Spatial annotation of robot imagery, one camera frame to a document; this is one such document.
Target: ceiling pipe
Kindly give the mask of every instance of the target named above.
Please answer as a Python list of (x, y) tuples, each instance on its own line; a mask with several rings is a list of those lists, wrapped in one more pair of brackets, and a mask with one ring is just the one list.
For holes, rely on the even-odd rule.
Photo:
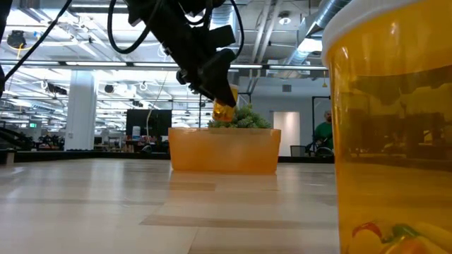
[(223, 4), (220, 7), (214, 8), (212, 10), (212, 18), (211, 18), (212, 24), (214, 24), (218, 27), (222, 27), (225, 25), (233, 26), (233, 24), (230, 23), (231, 13), (233, 11), (234, 11), (234, 9), (232, 8), (232, 6), (225, 5), (225, 4)]
[[(42, 1), (17, 1), (18, 2), (18, 9), (20, 9), (20, 11), (22, 11), (22, 13), (24, 13), (25, 15), (27, 15), (28, 17), (32, 18), (33, 20), (35, 20), (38, 23), (43, 24), (44, 26), (47, 27), (49, 26), (50, 22), (52, 22), (52, 19), (44, 12), (42, 11), (43, 7), (42, 5)], [(59, 26), (55, 26), (54, 27), (55, 30), (60, 30), (60, 31), (64, 31), (64, 29), (61, 29)], [(47, 39), (53, 39), (53, 37), (51, 35), (47, 36)], [(68, 46), (63, 46), (66, 49), (68, 49), (69, 51), (73, 52), (74, 54), (77, 54), (77, 51), (73, 50), (72, 48), (68, 47)]]
[(251, 55), (250, 63), (254, 63), (254, 61), (256, 60), (257, 51), (259, 49), (259, 45), (261, 44), (261, 40), (262, 40), (263, 30), (267, 23), (268, 14), (270, 13), (270, 5), (271, 5), (271, 0), (266, 0), (265, 4), (263, 6), (262, 20), (261, 20), (261, 24), (259, 25), (259, 28), (258, 28), (256, 41), (254, 42), (254, 48), (253, 48), (253, 53)]
[(50, 105), (50, 104), (47, 104), (44, 102), (37, 102), (35, 99), (30, 99), (30, 98), (22, 99), (20, 97), (11, 97), (11, 98), (8, 98), (7, 100), (9, 101), (9, 100), (16, 100), (16, 99), (20, 99), (20, 100), (23, 100), (24, 102), (30, 103), (33, 107), (40, 107), (43, 109), (48, 109), (50, 111), (63, 111), (62, 108), (58, 108), (54, 105)]
[[(34, 8), (32, 6), (29, 6), (29, 8), (22, 8), (21, 11), (39, 23), (45, 22), (46, 24), (49, 24), (52, 21), (52, 19), (42, 10), (42, 8), (40, 8), (39, 5), (35, 6)], [(69, 12), (66, 12), (66, 15), (70, 15), (73, 18), (78, 18), (77, 16), (74, 16), (74, 15), (70, 14)], [(95, 59), (101, 59), (101, 56), (98, 53), (96, 53), (94, 50), (92, 50), (90, 47), (86, 46), (85, 44), (80, 43), (80, 41), (78, 39), (76, 39), (78, 37), (78, 33), (77, 33), (76, 29), (72, 26), (72, 24), (67, 23), (66, 27), (64, 27), (62, 24), (63, 23), (58, 23), (58, 25), (54, 27), (54, 30), (62, 32), (62, 33), (66, 33), (67, 35), (69, 35), (71, 37), (71, 41), (73, 43), (77, 44), (82, 50), (84, 50), (87, 53), (89, 53), (90, 55), (94, 56)], [(67, 47), (67, 48), (69, 50), (71, 50), (72, 52), (74, 52), (75, 54), (78, 53), (77, 51), (74, 51), (74, 49), (71, 49), (70, 47)], [(95, 49), (95, 50), (108, 59), (108, 57), (105, 54), (103, 54), (103, 52), (101, 52), (98, 49)]]
[[(313, 15), (304, 17), (298, 30), (299, 45), (307, 37), (314, 37), (314, 34), (322, 31), (330, 20), (352, 0), (323, 0), (320, 3), (319, 11)], [(287, 65), (302, 65), (307, 57), (313, 52), (312, 49), (303, 49), (298, 46), (285, 61)], [(294, 71), (282, 71), (275, 75), (279, 78), (301, 78), (302, 74)]]
[[(105, 32), (105, 29), (97, 21), (90, 20), (90, 26), (93, 27), (95, 30), (97, 30), (97, 32), (102, 34), (102, 36), (104, 36), (105, 38), (108, 38), (108, 35)], [(88, 33), (95, 40), (95, 42), (99, 43), (102, 47), (104, 47), (105, 49), (109, 50), (109, 52), (112, 52), (113, 55), (118, 60), (124, 61), (124, 58), (120, 54), (118, 54), (117, 52), (113, 51), (112, 48), (107, 45), (107, 43), (109, 43), (108, 40), (106, 40), (106, 41), (101, 40), (92, 30), (88, 30)]]
[(45, 93), (45, 92), (41, 92), (41, 91), (38, 91), (38, 90), (34, 90), (34, 89), (31, 89), (31, 88), (29, 88), (29, 85), (20, 85), (20, 84), (18, 84), (18, 83), (13, 83), (13, 86), (14, 87), (19, 87), (19, 88), (22, 88), (22, 89), (24, 89), (24, 90), (27, 90), (27, 91), (30, 91), (30, 92), (36, 92), (36, 93), (38, 93), (38, 94), (41, 94), (41, 95), (45, 95), (45, 96), (49, 96), (47, 93)]
[(281, 5), (283, 4), (283, 0), (277, 0), (275, 4), (275, 8), (273, 9), (273, 16), (271, 18), (271, 22), (268, 25), (266, 36), (262, 42), (262, 49), (259, 52), (258, 63), (261, 63), (263, 60), (263, 55), (266, 53), (268, 42), (270, 41), (270, 36), (272, 34), (273, 28), (275, 27), (276, 19), (278, 18), (278, 14), (280, 12)]

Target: ceiling light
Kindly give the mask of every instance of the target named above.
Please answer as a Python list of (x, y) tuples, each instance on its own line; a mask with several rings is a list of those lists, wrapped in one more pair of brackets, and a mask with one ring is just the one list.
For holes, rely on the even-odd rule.
[(280, 24), (281, 25), (287, 25), (288, 23), (290, 23), (290, 11), (281, 11), (280, 14), (278, 15), (279, 19), (280, 19)]
[(19, 96), (19, 94), (18, 94), (17, 92), (8, 91), (8, 90), (3, 91), (3, 93), (4, 93), (5, 95)]
[(43, 127), (44, 128), (53, 128), (53, 129), (55, 129), (55, 128), (63, 128), (63, 126), (60, 126), (60, 125), (44, 125)]
[(108, 121), (127, 122), (126, 119), (108, 119)]
[(287, 25), (287, 24), (289, 24), (290, 23), (290, 18), (281, 18), (280, 19), (280, 24), (281, 25)]
[[(0, 64), (16, 65), (18, 61), (15, 60), (0, 60)], [(59, 65), (57, 61), (25, 61), (24, 66), (27, 65)]]
[(98, 101), (106, 101), (106, 102), (125, 102), (133, 98), (111, 98), (111, 97), (98, 97)]
[[(72, 4), (72, 8), (108, 8), (108, 4)], [(125, 4), (117, 4), (115, 8), (127, 8)]]
[(3, 120), (6, 123), (28, 123), (28, 120)]
[(153, 109), (161, 110), (161, 108), (160, 108), (160, 107), (157, 107), (155, 104), (153, 105)]
[(130, 97), (134, 98), (136, 95), (136, 86), (135, 85), (116, 85), (114, 88), (114, 92), (122, 97)]
[(261, 69), (262, 65), (260, 65), (260, 64), (231, 64), (231, 68)]
[(105, 111), (105, 112), (123, 112), (123, 111), (127, 111), (129, 108), (123, 108), (123, 109), (97, 109), (97, 112), (99, 111)]
[(50, 120), (51, 123), (53, 124), (66, 124), (65, 121), (55, 121), (55, 120)]
[(324, 66), (269, 66), (272, 70), (293, 70), (293, 71), (327, 71)]
[(133, 63), (134, 66), (137, 67), (162, 67), (162, 68), (167, 68), (167, 67), (175, 67), (178, 68), (179, 66), (177, 65), (177, 63)]
[(322, 40), (309, 39), (306, 38), (303, 42), (298, 46), (298, 51), (300, 52), (321, 52)]
[(98, 118), (102, 118), (102, 119), (117, 119), (117, 116), (112, 116), (112, 115), (97, 115)]
[(66, 62), (69, 66), (127, 66), (124, 62)]
[(22, 106), (22, 107), (31, 107), (31, 103), (23, 101), (21, 99), (10, 99), (11, 103), (17, 106)]
[(51, 114), (50, 117), (52, 117), (53, 119), (62, 120), (62, 121), (66, 120), (64, 117), (54, 116), (53, 114)]
[[(211, 119), (212, 117), (210, 116), (201, 116), (201, 119), (206, 120), (206, 119)], [(173, 117), (173, 119), (193, 119), (193, 120), (199, 120), (199, 115), (198, 116), (175, 116)]]

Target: ceiling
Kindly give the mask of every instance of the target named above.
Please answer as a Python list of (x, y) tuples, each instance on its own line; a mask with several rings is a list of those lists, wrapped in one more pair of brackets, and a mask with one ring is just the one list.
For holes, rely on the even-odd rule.
[[(37, 38), (47, 29), (49, 21), (57, 15), (59, 8), (63, 6), (64, 0), (40, 0), (39, 8), (19, 8), (16, 4), (7, 21), (4, 38), (2, 38), (0, 48), (0, 59), (19, 59), (26, 51), (18, 51), (11, 48), (6, 43), (7, 35), (13, 30), (22, 30), (25, 32), (24, 38), (27, 45), (31, 47)], [(275, 0), (272, 2), (270, 14), (267, 17), (267, 24), (271, 22)], [(291, 22), (287, 25), (281, 25), (276, 18), (274, 28), (271, 30), (270, 41), (263, 53), (262, 62), (273, 61), (282, 63), (298, 47), (297, 31), (302, 17), (315, 13), (319, 0), (311, 0), (311, 10), (309, 10), (309, 1), (282, 1), (281, 11), (289, 11)], [(172, 62), (170, 57), (163, 53), (160, 43), (150, 33), (145, 42), (133, 53), (122, 55), (116, 53), (109, 45), (107, 38), (107, 9), (109, 1), (73, 1), (69, 11), (65, 12), (59, 24), (50, 32), (49, 37), (33, 53), (30, 60), (46, 61), (130, 61), (130, 62)], [(245, 45), (241, 56), (237, 59), (238, 63), (251, 63), (253, 47), (258, 35), (258, 25), (263, 22), (263, 8), (266, 4), (262, 0), (240, 0), (239, 12), (241, 14), (244, 31)], [(144, 24), (139, 23), (136, 27), (131, 27), (128, 20), (128, 14), (122, 1), (118, 1), (113, 19), (113, 33), (115, 40), (121, 47), (127, 47), (132, 44), (144, 29)], [(237, 41), (239, 41), (239, 27), (236, 22), (236, 15), (232, 6), (225, 4), (221, 6), (218, 13), (213, 16), (211, 28), (229, 23), (233, 26)], [(238, 44), (230, 46), (237, 51)], [(5, 72), (9, 71), (11, 66), (4, 66)], [(99, 101), (97, 103), (97, 124), (99, 128), (105, 126), (123, 128), (124, 112), (126, 109), (134, 108), (132, 103), (125, 99), (124, 101), (112, 101), (110, 98), (134, 97), (141, 101), (147, 99), (144, 103), (145, 108), (152, 107), (153, 99), (157, 97), (157, 92), (161, 85), (164, 85), (160, 99), (173, 99), (175, 102), (158, 102), (156, 109), (174, 109), (174, 110), (192, 110), (190, 114), (195, 116), (198, 108), (198, 95), (193, 95), (187, 86), (180, 85), (175, 78), (175, 71), (135, 71), (135, 70), (115, 70), (114, 68), (103, 68), (94, 70), (94, 75), (100, 84)], [(1, 117), (3, 119), (36, 119), (36, 115), (55, 116), (53, 124), (48, 121), (45, 126), (48, 128), (63, 128), (67, 112), (67, 99), (49, 99), (53, 94), (46, 92), (48, 83), (57, 85), (70, 92), (71, 70), (62, 68), (27, 68), (22, 67), (6, 84), (6, 94), (0, 101), (3, 107)], [(241, 90), (246, 89), (249, 84), (249, 77), (241, 77), (237, 80)], [(291, 93), (282, 93), (282, 84), (291, 84)], [(105, 86), (115, 86), (114, 93), (106, 93)], [(323, 95), (329, 92), (323, 86), (323, 78), (312, 81), (311, 79), (280, 79), (280, 78), (259, 78), (254, 95), (256, 96), (312, 96)], [(12, 99), (14, 96), (34, 97), (28, 99)], [(206, 115), (211, 111), (212, 103), (207, 103), (203, 109)], [(185, 121), (184, 126), (197, 126), (197, 121)], [(209, 117), (203, 117), (204, 125)]]

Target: orange plastic container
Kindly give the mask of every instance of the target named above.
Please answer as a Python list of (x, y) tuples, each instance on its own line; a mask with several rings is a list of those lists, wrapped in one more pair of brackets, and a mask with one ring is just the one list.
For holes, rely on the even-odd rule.
[(281, 131), (245, 128), (170, 128), (175, 171), (274, 174)]
[[(324, 31), (341, 253), (452, 253), (451, 17), (451, 0), (360, 0)], [(385, 252), (400, 224), (445, 252)]]

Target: ceiling duct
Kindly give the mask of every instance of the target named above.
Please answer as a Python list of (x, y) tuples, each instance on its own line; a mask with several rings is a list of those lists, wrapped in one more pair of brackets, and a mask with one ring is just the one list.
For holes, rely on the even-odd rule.
[(223, 4), (212, 10), (212, 24), (217, 27), (232, 25), (232, 6)]
[[(302, 65), (310, 53), (321, 51), (321, 37), (315, 35), (323, 31), (330, 20), (351, 1), (352, 0), (323, 0), (320, 3), (318, 12), (304, 17), (297, 32), (299, 46), (293, 51), (285, 64)], [(306, 74), (307, 73), (305, 72), (299, 71), (281, 71), (276, 76), (280, 78), (301, 78)]]
[(38, 102), (35, 100), (28, 100), (28, 99), (14, 99), (14, 98), (11, 98), (9, 100), (14, 101), (17, 106), (30, 107), (33, 109), (44, 109), (44, 110), (49, 110), (49, 111), (53, 111), (53, 112), (63, 112), (63, 108), (54, 106), (54, 105), (50, 105), (45, 102)]

